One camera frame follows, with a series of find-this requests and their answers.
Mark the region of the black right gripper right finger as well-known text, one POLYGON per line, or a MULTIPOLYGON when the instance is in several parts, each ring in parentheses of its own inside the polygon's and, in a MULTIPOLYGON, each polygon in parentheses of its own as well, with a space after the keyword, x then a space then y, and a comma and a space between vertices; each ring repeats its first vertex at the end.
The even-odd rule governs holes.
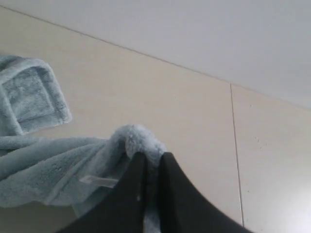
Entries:
POLYGON ((248 233, 210 203, 187 178, 174 155, 158 168, 158 211, 162 233, 248 233))

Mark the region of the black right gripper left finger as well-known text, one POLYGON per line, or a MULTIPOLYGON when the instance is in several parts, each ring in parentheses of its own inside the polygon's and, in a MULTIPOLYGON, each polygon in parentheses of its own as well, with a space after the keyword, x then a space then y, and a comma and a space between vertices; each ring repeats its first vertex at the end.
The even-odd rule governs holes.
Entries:
POLYGON ((138 152, 112 191, 60 233, 141 233, 146 205, 147 159, 138 152))

